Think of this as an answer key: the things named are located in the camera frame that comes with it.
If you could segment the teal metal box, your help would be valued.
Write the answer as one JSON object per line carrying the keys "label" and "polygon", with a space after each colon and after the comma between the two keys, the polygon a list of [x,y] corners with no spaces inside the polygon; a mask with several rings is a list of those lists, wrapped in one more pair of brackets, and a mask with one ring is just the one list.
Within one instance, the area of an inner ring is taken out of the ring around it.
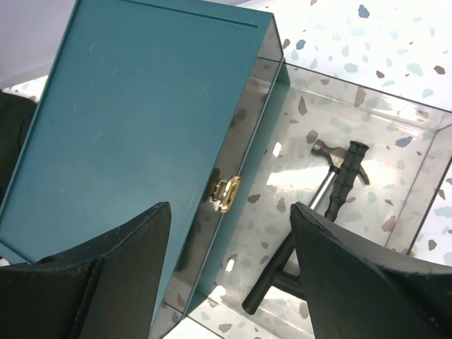
{"label": "teal metal box", "polygon": [[33,264],[169,203],[147,338],[246,89],[283,65],[275,16],[210,1],[77,1],[33,114],[8,115],[1,256]]}

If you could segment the black T-handle tool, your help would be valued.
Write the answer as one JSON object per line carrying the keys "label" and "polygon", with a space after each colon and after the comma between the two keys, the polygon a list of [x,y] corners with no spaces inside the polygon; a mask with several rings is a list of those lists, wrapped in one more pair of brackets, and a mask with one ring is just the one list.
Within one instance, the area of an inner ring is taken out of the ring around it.
{"label": "black T-handle tool", "polygon": [[301,275],[293,275],[283,270],[294,250],[294,239],[292,233],[289,233],[242,302],[242,308],[247,314],[254,315],[256,313],[271,287],[276,287],[298,299],[306,299]]}

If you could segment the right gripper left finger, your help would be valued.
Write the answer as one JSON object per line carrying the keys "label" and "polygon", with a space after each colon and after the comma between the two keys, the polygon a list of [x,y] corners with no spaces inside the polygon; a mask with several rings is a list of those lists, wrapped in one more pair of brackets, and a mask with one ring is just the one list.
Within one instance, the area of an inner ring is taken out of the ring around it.
{"label": "right gripper left finger", "polygon": [[147,338],[170,234],[161,202],[40,261],[1,268],[2,338]]}

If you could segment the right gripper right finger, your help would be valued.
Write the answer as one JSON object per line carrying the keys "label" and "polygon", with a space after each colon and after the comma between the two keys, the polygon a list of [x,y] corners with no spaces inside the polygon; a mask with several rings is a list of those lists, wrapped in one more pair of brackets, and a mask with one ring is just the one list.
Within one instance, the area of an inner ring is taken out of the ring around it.
{"label": "right gripper right finger", "polygon": [[451,267],[375,244],[303,203],[290,224],[316,338],[451,337]]}

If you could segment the black handled hammer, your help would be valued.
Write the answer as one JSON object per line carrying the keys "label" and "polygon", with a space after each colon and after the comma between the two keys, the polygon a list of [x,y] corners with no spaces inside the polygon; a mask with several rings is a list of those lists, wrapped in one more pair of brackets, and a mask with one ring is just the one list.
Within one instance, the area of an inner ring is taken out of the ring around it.
{"label": "black handled hammer", "polygon": [[335,221],[340,208],[346,202],[368,149],[369,146],[366,144],[357,141],[350,142],[350,147],[345,153],[343,163],[335,179],[328,208],[324,214],[324,217],[331,222]]}

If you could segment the clear plastic drawer tray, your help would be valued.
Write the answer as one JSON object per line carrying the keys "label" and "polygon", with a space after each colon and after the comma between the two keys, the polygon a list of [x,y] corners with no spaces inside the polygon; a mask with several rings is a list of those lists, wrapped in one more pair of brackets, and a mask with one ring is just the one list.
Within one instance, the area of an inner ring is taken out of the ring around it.
{"label": "clear plastic drawer tray", "polygon": [[451,269],[411,257],[451,113],[268,61],[246,89],[152,332],[450,338]]}

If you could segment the small claw hammer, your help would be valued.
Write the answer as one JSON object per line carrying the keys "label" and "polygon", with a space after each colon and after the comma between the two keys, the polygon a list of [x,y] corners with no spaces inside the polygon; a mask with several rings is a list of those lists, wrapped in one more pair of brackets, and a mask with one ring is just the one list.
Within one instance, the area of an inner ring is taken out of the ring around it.
{"label": "small claw hammer", "polygon": [[[326,145],[322,140],[318,139],[312,146],[311,153],[313,155],[318,155],[321,157],[324,157],[327,159],[329,164],[329,170],[328,174],[326,175],[325,179],[321,182],[321,185],[317,189],[316,193],[314,194],[314,197],[311,199],[309,203],[309,207],[312,210],[316,210],[322,201],[322,198],[328,193],[328,190],[333,187],[336,177],[338,176],[338,172],[340,169],[340,166],[343,163],[345,153],[347,152],[344,148],[341,147],[335,147],[332,148],[328,145]],[[369,177],[367,173],[365,172],[362,163],[361,167],[359,169],[358,174],[363,183],[365,185],[370,185]]]}

